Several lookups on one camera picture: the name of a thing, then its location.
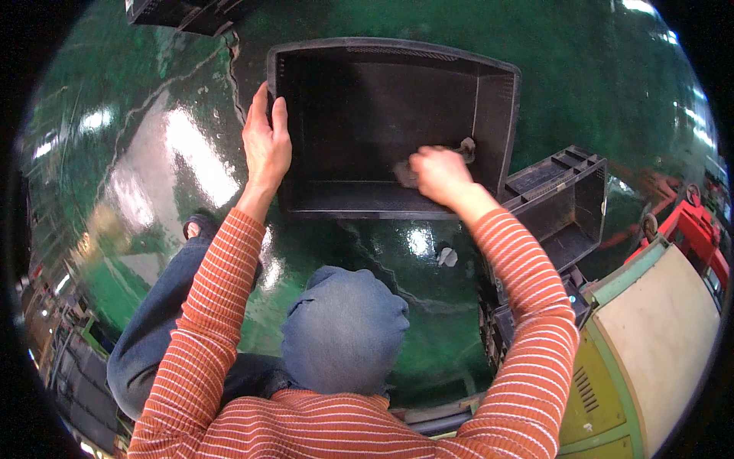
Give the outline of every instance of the hand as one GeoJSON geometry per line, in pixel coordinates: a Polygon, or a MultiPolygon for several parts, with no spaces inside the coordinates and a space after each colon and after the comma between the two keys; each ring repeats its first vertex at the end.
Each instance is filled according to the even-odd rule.
{"type": "Polygon", "coordinates": [[[444,147],[420,147],[410,155],[410,168],[418,175],[418,191],[454,211],[474,184],[464,158],[444,147]]]}
{"type": "Polygon", "coordinates": [[[272,128],[265,114],[268,84],[264,82],[252,98],[242,142],[247,156],[248,187],[277,189],[291,166],[291,137],[288,135],[286,100],[279,97],[272,108],[272,128]]]}

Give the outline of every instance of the green machine frame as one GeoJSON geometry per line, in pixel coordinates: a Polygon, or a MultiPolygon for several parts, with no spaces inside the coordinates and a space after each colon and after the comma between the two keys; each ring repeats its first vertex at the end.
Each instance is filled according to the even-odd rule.
{"type": "Polygon", "coordinates": [[[593,316],[637,282],[662,257],[668,246],[667,241],[657,239],[632,262],[584,291],[584,297],[595,309],[581,329],[573,384],[561,424],[558,457],[644,457],[642,433],[632,395],[593,316]]]}

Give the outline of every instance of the striped sleeve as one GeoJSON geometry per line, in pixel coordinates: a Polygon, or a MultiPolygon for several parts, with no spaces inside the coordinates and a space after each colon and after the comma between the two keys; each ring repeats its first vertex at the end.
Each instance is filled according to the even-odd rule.
{"type": "Polygon", "coordinates": [[[509,212],[489,212],[472,232],[507,289],[515,337],[451,448],[482,457],[554,458],[578,348],[573,310],[545,251],[509,212]]]}
{"type": "Polygon", "coordinates": [[[260,223],[237,209],[217,232],[135,425],[128,451],[131,458],[196,448],[214,420],[225,376],[237,355],[264,235],[260,223]]]}

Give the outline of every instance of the vent grille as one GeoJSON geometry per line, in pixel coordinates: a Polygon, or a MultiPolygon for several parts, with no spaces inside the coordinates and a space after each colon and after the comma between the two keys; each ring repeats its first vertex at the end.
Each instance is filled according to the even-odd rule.
{"type": "Polygon", "coordinates": [[[586,375],[586,370],[583,367],[576,370],[576,373],[573,374],[573,382],[576,384],[576,390],[578,390],[578,394],[581,396],[581,403],[584,404],[584,410],[587,413],[591,413],[596,408],[599,408],[599,402],[596,400],[596,394],[594,394],[591,381],[589,381],[589,376],[586,375]]]}
{"type": "Polygon", "coordinates": [[[350,53],[372,53],[372,54],[400,54],[403,56],[428,57],[430,59],[444,60],[453,62],[458,57],[446,56],[445,54],[429,53],[427,51],[416,51],[403,48],[382,48],[379,46],[347,46],[346,50],[350,53]]]}

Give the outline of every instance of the beige panel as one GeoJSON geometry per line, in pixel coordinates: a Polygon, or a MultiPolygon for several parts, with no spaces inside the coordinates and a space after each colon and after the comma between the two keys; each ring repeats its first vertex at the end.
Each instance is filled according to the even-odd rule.
{"type": "Polygon", "coordinates": [[[680,418],[713,346],[719,313],[703,281],[671,246],[594,321],[632,393],[644,455],[660,448],[680,418]]]}

